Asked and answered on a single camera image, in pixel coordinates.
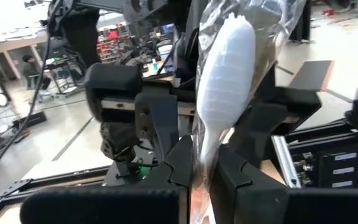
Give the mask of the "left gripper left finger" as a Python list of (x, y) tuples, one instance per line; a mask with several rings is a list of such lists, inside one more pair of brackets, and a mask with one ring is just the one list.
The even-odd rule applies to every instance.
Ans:
[(21, 205), (22, 224), (188, 224), (193, 141), (183, 136), (135, 185), (50, 188)]

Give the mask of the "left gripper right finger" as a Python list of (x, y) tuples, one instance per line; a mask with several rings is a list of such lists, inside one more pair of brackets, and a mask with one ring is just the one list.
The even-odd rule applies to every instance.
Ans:
[(358, 224), (358, 189), (289, 188), (219, 148), (210, 187), (216, 223)]

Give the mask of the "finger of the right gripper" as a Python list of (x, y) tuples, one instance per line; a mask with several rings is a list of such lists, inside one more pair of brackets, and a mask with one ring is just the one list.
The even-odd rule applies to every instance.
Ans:
[(159, 162), (179, 141), (177, 97), (142, 92), (135, 97), (136, 135), (148, 139)]
[(270, 96), (251, 101), (234, 126), (228, 148), (249, 162), (272, 160), (272, 136), (294, 131), (320, 107), (314, 91), (276, 88)]

